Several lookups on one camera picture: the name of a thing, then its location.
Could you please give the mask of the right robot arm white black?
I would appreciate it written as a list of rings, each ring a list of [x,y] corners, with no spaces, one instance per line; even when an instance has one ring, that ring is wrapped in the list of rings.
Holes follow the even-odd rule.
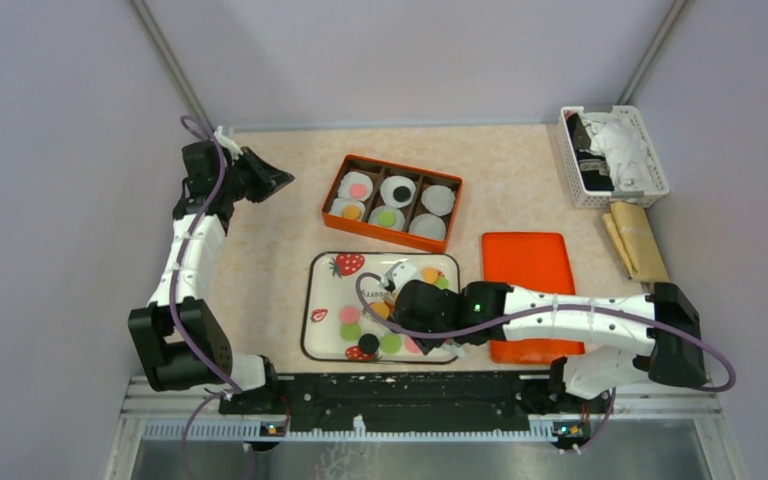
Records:
[[[425,352],[447,341],[481,345],[539,339],[593,345],[585,354],[551,363],[546,397],[560,412],[645,380],[692,389],[707,382],[699,314],[672,283],[624,298],[594,298],[484,281],[452,292],[411,280],[398,293],[389,320]]]

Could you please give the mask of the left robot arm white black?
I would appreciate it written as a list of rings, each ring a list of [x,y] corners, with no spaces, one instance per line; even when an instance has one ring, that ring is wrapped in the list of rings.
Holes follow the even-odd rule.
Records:
[[[280,386],[263,375],[232,378],[227,335],[207,304],[214,267],[235,204],[261,203],[294,176],[238,145],[224,127],[182,149],[186,176],[172,210],[173,237],[158,285],[127,325],[150,387],[158,392],[226,384],[257,413],[279,404]]]

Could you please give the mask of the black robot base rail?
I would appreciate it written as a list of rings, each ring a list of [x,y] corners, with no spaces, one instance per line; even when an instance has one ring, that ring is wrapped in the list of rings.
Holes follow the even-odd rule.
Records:
[[[293,433],[526,432],[551,415],[606,411],[609,395],[570,395],[545,372],[303,373],[220,402],[223,415],[277,417]]]

